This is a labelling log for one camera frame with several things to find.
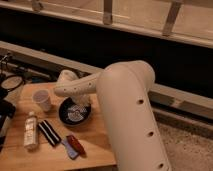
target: bottle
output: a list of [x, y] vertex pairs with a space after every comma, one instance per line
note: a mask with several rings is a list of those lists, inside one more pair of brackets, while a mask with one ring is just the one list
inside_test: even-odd
[[34, 150], [38, 146], [37, 116], [34, 111], [29, 112], [25, 121], [24, 147]]

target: floor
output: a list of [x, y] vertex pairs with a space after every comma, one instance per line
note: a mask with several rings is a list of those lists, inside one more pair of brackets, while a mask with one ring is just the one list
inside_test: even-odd
[[[16, 105], [21, 90], [22, 86], [9, 93], [6, 99]], [[165, 109], [153, 107], [153, 111], [173, 171], [213, 171], [213, 125]], [[113, 171], [116, 168], [89, 170]]]

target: black wall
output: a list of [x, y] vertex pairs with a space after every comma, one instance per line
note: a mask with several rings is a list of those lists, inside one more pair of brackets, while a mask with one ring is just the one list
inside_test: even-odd
[[213, 50], [0, 8], [0, 40], [105, 67], [149, 62], [156, 81], [213, 97]]

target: paper cup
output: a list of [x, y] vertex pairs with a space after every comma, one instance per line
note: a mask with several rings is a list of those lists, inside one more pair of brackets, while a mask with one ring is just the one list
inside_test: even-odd
[[51, 109], [51, 101], [48, 90], [38, 90], [32, 96], [33, 102], [35, 102], [44, 112], [48, 112]]

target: wooden cutting board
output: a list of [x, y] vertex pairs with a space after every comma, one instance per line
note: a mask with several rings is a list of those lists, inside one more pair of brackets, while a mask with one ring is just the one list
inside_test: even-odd
[[[96, 95], [90, 96], [92, 103], [90, 117], [81, 125], [67, 127], [58, 117], [58, 109], [64, 98], [55, 96], [54, 84], [42, 83], [24, 86], [3, 150], [0, 153], [1, 170], [53, 171], [115, 165], [114, 154], [108, 141]], [[48, 89], [50, 92], [53, 107], [48, 113], [42, 112], [31, 100], [33, 92], [39, 89]], [[73, 134], [84, 146], [87, 156], [79, 156], [76, 160], [71, 160], [62, 144], [53, 148], [40, 132], [38, 149], [28, 152], [23, 147], [23, 137], [24, 123], [30, 111], [35, 111], [39, 121], [46, 119], [62, 139]]]

